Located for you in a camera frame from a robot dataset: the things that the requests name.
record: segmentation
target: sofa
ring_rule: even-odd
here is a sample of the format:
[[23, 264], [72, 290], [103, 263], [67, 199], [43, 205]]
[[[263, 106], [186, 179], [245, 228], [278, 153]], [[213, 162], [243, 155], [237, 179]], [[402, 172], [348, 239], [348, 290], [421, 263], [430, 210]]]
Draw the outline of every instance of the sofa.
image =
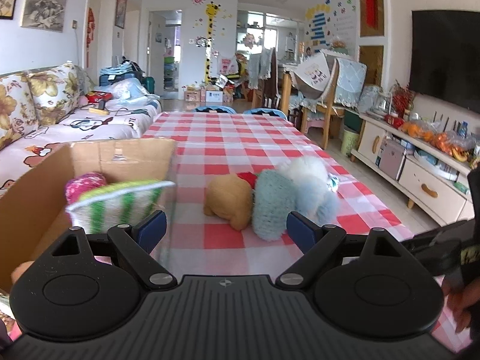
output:
[[161, 112], [157, 97], [144, 95], [95, 114], [83, 96], [92, 89], [72, 63], [0, 77], [0, 198], [62, 143], [140, 138]]

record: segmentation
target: pink case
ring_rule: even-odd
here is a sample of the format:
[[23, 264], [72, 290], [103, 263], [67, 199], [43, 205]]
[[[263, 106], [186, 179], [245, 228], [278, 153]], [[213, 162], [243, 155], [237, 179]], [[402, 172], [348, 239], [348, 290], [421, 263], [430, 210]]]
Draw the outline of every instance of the pink case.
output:
[[389, 140], [383, 149], [380, 170], [398, 181], [405, 163], [406, 149], [394, 140]]

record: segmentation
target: drawer handle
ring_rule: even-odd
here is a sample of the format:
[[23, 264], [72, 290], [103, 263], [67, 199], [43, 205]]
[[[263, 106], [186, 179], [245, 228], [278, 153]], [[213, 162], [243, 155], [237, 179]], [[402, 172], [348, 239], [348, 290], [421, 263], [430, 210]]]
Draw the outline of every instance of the drawer handle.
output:
[[379, 141], [380, 141], [380, 135], [377, 135], [377, 137], [376, 137], [376, 138], [374, 139], [374, 141], [373, 141], [373, 146], [371, 147], [371, 152], [372, 152], [373, 154], [375, 154], [376, 151], [377, 151], [377, 147], [378, 147], [378, 142], [379, 142]]
[[432, 191], [430, 188], [427, 187], [426, 184], [422, 184], [422, 185], [421, 185], [421, 188], [423, 189], [423, 192], [425, 192], [426, 194], [430, 195], [430, 196], [433, 197], [434, 199], [438, 198], [438, 193], [435, 192], [435, 191]]

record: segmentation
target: blue chair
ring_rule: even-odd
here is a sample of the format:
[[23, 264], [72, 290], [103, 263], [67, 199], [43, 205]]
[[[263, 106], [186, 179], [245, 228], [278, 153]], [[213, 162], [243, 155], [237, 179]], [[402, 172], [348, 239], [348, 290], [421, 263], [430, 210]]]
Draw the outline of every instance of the blue chair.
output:
[[273, 109], [273, 108], [254, 108], [254, 109], [249, 109], [248, 111], [245, 111], [244, 114], [250, 114], [250, 115], [263, 115], [267, 114], [270, 116], [278, 116], [281, 117], [282, 119], [288, 120], [287, 115], [285, 115], [282, 111], [278, 109]]
[[204, 107], [197, 107], [194, 112], [210, 112], [217, 111], [219, 114], [236, 114], [235, 110], [225, 105], [206, 105]]

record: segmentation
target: doorway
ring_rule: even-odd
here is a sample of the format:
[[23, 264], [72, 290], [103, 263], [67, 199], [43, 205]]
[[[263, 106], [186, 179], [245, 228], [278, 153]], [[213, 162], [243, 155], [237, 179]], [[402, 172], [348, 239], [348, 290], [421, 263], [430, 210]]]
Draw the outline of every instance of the doorway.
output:
[[164, 99], [178, 98], [181, 26], [181, 10], [150, 13], [148, 71], [155, 80], [155, 93]]

